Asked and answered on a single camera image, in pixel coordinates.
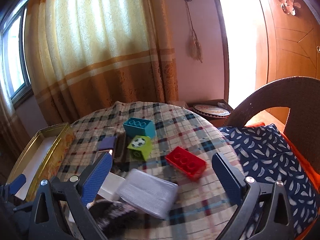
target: yellow curtain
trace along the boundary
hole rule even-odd
[[[4,71],[1,64],[0,72],[0,149],[1,152],[15,162],[25,146],[30,141],[20,118],[12,105],[11,98],[5,85]]]
[[[178,100],[164,0],[30,0],[25,54],[49,125],[115,101]]]

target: hanging tassel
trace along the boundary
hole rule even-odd
[[[191,15],[190,15],[190,11],[189,11],[189,5],[188,5],[187,1],[186,1],[186,5],[188,8],[188,13],[189,13],[189,18],[190,18],[190,23],[191,23],[191,28],[192,28],[192,35],[190,37],[190,44],[189,44],[190,56],[196,60],[199,60],[202,63],[202,60],[203,60],[202,47],[201,47],[200,42],[198,41],[196,31],[193,28]]]

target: round table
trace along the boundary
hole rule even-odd
[[[96,150],[105,136],[124,132],[123,123],[130,117],[153,120],[156,136],[147,162],[132,160],[129,155],[118,175],[125,177],[132,168],[179,185],[178,198],[165,220],[141,215],[134,227],[120,239],[215,239],[235,212],[211,166],[216,152],[224,153],[233,166],[242,170],[233,148],[224,136],[199,115],[178,106],[162,103],[116,102],[74,122],[76,135],[58,172],[61,181],[81,172],[97,158]],[[192,182],[170,166],[165,156],[180,146],[207,163],[203,176]]]

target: purple block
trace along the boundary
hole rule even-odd
[[[114,150],[114,148],[116,146],[116,140],[117,140],[116,136],[105,137],[101,141],[98,151],[105,151],[105,150],[110,150],[110,149]]]

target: wicker chair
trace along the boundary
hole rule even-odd
[[[229,116],[224,126],[244,127],[259,112],[277,106],[290,108],[284,134],[320,173],[320,80],[282,78],[268,83]]]

